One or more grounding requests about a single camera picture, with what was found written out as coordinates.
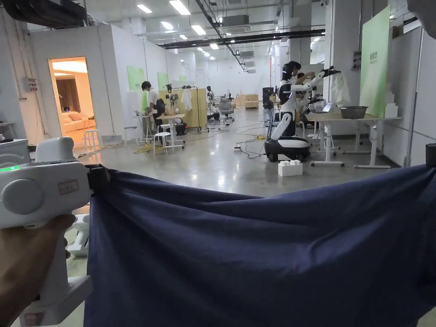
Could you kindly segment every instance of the humanoid robot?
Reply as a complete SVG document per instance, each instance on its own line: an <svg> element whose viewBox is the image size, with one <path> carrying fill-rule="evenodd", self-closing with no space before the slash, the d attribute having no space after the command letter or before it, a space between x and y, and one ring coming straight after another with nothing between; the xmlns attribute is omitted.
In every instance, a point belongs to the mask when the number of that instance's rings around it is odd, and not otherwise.
<svg viewBox="0 0 436 327"><path fill-rule="evenodd" d="M279 90L279 99L282 104L280 124L265 142L265 153L271 162L277 161L279 154L285 155L292 160L304 160L310 156L309 142L295 136L295 116L297 110L302 106L309 105L311 100L305 97L302 101L297 101L296 93L306 92L308 94L323 78L340 73L331 66L329 69L323 69L309 83L293 85L291 84L293 71L293 65L284 65Z"/></svg>

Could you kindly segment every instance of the gray concrete floor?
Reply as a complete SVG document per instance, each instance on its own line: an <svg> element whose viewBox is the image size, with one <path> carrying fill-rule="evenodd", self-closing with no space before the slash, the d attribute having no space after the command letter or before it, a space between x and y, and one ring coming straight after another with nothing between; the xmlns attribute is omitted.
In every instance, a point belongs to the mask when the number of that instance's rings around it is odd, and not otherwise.
<svg viewBox="0 0 436 327"><path fill-rule="evenodd" d="M342 155L342 150L351 150L354 147L353 140L335 141L337 159L345 161L345 168L339 167L311 167L307 162L303 167L303 176L280 177L277 173L277 163L270 163L265 156L256 159L248 159L247 154L234 151L233 145L238 142L253 140L256 136L266 133L263 127L261 112L242 109L235 115L235 122L230 126L216 126L223 130L212 129L209 133L188 133L185 149L169 150L168 155L161 150L153 156L153 148L150 152L134 154L137 151L132 143L127 147L114 146L80 158L84 164L103 164L108 168L147 175L171 183L205 188L215 191L249 194L257 196L273 196L287 192L310 189L325 185L344 183L358 180L377 174L383 174L386 170L363 170L354 169L354 164L368 164L368 155ZM264 140L256 140L248 143L247 151L250 157L256 157L264 153ZM313 146L313 151L318 150L319 145ZM363 149L370 149L370 143L366 140ZM325 155L313 154L310 160L323 160ZM383 158L379 158L377 164L388 164ZM80 212L88 212L85 207ZM66 234L69 243L74 241L75 232ZM67 261L69 276L86 274L86 259L71 258ZM61 327L79 327L83 325L83 304L71 314ZM436 326L436 313L429 313L421 319L419 327Z"/></svg>

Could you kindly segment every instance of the sign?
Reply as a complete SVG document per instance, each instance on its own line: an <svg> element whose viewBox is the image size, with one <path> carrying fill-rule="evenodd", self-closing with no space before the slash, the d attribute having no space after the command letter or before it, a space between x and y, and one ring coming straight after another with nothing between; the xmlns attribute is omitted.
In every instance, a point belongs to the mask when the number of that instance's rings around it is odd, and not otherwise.
<svg viewBox="0 0 436 327"><path fill-rule="evenodd" d="M385 116L391 6L363 25L360 105Z"/></svg>

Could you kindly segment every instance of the chair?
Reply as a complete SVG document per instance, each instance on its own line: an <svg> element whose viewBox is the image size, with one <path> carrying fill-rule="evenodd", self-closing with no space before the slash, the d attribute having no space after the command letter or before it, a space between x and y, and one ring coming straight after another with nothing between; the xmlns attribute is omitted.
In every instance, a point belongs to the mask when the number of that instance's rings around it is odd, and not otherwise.
<svg viewBox="0 0 436 327"><path fill-rule="evenodd" d="M136 145L138 145L138 136L136 135L137 126L124 127L124 145L127 145L127 131L132 130L135 134Z"/></svg>
<svg viewBox="0 0 436 327"><path fill-rule="evenodd" d="M168 155L168 151L167 151L167 136L171 135L168 132L160 132L160 133L156 133L153 136L153 155L156 155L156 138L157 137L162 137L162 146L163 149L165 151L165 153Z"/></svg>
<svg viewBox="0 0 436 327"><path fill-rule="evenodd" d="M100 131L98 129L90 129L90 130L87 130L85 132L85 135L84 135L84 139L85 139L85 151L88 151L88 141L89 141L89 147L91 148L91 151L92 151L92 147L94 147L94 151L97 151L97 146L95 145L95 139L96 138L97 138L97 140L99 142L98 143L99 144L99 148L101 149L103 141L102 141L102 136L100 134Z"/></svg>

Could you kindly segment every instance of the doorway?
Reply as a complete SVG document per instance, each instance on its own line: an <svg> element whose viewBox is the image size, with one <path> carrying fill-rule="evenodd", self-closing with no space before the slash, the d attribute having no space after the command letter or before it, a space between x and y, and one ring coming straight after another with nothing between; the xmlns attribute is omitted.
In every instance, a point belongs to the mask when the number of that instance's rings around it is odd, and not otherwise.
<svg viewBox="0 0 436 327"><path fill-rule="evenodd" d="M49 66L62 136L84 148L85 132L96 129L85 57L50 59Z"/></svg>

